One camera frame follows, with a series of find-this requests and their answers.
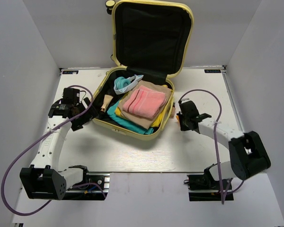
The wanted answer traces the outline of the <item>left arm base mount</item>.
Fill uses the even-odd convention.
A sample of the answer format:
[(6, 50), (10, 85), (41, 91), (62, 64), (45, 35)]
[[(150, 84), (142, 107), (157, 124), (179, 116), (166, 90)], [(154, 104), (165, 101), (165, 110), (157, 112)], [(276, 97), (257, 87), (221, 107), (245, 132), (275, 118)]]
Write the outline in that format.
[(109, 192), (110, 174), (87, 173), (85, 179), (66, 190), (64, 201), (104, 201)]

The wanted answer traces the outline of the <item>teal cat-ear headphones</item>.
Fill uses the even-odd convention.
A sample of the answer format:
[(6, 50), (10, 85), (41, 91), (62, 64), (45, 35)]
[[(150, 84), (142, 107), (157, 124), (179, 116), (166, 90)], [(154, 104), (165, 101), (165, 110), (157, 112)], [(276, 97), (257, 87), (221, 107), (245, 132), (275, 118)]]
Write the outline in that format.
[(134, 75), (132, 77), (118, 77), (114, 80), (114, 92), (117, 95), (125, 94), (132, 89), (134, 89), (140, 80), (142, 80), (143, 75)]

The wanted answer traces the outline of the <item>beige round bottle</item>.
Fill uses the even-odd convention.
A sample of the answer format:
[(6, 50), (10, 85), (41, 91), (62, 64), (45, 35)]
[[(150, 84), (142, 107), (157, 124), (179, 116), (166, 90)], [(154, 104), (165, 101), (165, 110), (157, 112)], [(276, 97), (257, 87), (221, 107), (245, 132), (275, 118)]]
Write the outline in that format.
[(170, 113), (170, 118), (173, 118), (175, 116), (175, 112), (176, 112), (176, 108), (175, 108), (175, 102), (173, 102), (172, 104), (172, 109), (171, 109), (171, 113)]

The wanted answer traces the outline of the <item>beige cosmetic tube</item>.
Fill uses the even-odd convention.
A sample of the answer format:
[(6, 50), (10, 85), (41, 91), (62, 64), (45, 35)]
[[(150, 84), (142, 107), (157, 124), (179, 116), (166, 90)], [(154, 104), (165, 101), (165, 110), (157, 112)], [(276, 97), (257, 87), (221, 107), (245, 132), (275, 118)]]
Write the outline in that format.
[(102, 106), (101, 106), (101, 108), (100, 108), (100, 111), (101, 111), (101, 112), (103, 112), (103, 113), (106, 112), (107, 107), (108, 107), (109, 104), (111, 103), (112, 99), (113, 99), (113, 96), (112, 96), (112, 95), (108, 95), (108, 94), (104, 95), (103, 104), (102, 104)]

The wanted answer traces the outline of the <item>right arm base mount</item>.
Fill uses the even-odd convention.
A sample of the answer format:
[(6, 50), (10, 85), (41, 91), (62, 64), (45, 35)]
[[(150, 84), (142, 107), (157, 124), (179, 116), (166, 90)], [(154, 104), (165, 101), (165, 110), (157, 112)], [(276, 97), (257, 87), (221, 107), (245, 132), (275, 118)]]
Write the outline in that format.
[(183, 184), (188, 187), (190, 202), (222, 201), (219, 181), (205, 175), (187, 175)]

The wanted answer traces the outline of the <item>pink striped towel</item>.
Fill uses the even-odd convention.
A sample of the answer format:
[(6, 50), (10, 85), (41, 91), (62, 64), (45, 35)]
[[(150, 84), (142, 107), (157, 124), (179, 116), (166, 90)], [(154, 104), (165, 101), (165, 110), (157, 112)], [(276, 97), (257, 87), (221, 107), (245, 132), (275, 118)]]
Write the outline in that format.
[(165, 102), (165, 93), (141, 85), (123, 104), (122, 110), (139, 117), (153, 119)]

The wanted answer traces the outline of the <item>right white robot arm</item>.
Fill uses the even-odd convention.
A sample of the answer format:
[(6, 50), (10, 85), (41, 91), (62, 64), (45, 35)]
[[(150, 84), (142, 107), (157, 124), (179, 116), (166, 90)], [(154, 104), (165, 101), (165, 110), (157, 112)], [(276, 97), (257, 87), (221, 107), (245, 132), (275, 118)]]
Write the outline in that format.
[(222, 179), (239, 178), (243, 181), (271, 167), (264, 144), (255, 131), (242, 132), (214, 120), (209, 114), (200, 114), (193, 101), (179, 102), (177, 114), (181, 131), (195, 131), (228, 149), (230, 160), (213, 164), (204, 170), (205, 185), (211, 189)]

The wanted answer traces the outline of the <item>yellow suitcase with black lining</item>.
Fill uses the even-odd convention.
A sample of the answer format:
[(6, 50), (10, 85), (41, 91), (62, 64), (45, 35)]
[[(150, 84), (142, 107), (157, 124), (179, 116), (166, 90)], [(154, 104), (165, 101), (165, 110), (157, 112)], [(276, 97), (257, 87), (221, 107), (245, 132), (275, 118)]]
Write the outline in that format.
[(157, 0), (121, 0), (112, 8), (116, 67), (106, 73), (94, 93), (99, 109), (118, 76), (141, 73), (155, 85), (174, 88), (171, 79), (184, 65), (194, 25), (189, 6)]

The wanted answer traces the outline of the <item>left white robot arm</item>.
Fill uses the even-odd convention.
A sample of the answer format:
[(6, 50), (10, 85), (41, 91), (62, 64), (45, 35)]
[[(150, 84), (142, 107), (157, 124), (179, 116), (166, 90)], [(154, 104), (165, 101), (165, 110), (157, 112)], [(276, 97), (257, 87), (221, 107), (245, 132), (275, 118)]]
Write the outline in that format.
[(66, 191), (77, 185), (90, 185), (87, 167), (70, 166), (58, 170), (59, 158), (69, 131), (77, 131), (97, 117), (98, 113), (86, 97), (80, 99), (81, 86), (64, 88), (62, 98), (52, 104), (48, 126), (38, 152), (29, 167), (20, 171), (20, 179), (30, 199), (62, 200)]

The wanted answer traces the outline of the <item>teal cloth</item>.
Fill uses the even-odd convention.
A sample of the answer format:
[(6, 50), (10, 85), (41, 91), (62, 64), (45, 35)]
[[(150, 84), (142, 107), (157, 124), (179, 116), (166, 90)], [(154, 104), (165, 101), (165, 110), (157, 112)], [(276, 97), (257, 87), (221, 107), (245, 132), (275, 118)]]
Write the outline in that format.
[(118, 104), (121, 100), (119, 99), (114, 105), (112, 105), (108, 110), (107, 110), (107, 114), (109, 116), (110, 119), (112, 119), (114, 122), (116, 122), (117, 124), (121, 125), (122, 127), (131, 130), (133, 132), (136, 132), (138, 134), (142, 134), (142, 135), (150, 135), (152, 133), (154, 133), (154, 128), (158, 127), (162, 121), (163, 118), (163, 114), (161, 113), (157, 119), (152, 123), (151, 127), (149, 129), (145, 129), (142, 126), (139, 126), (135, 123), (133, 123), (130, 120), (126, 120), (124, 118), (119, 117), (118, 115), (115, 114), (115, 111), (118, 107)]

